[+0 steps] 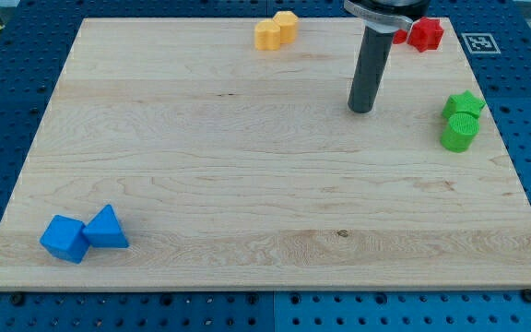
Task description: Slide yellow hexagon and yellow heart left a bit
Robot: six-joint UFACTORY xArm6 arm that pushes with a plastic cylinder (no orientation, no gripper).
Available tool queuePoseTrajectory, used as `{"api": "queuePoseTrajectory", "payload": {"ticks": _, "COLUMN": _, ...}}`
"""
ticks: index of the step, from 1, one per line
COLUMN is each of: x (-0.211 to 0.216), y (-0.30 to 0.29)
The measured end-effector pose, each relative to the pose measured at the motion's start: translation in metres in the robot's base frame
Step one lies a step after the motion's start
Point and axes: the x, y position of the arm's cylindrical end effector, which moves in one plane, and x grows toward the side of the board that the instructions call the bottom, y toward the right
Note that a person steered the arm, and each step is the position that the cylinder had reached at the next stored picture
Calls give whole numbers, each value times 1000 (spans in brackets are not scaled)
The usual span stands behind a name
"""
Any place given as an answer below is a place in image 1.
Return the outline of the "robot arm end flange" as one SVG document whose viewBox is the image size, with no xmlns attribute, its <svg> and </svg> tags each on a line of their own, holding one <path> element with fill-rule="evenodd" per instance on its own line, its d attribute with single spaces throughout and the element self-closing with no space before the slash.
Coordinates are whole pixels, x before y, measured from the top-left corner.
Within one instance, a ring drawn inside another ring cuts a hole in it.
<svg viewBox="0 0 531 332">
<path fill-rule="evenodd" d="M 367 28 L 381 33 L 410 30 L 424 17 L 430 0 L 344 0 L 343 8 L 361 18 Z"/>
</svg>

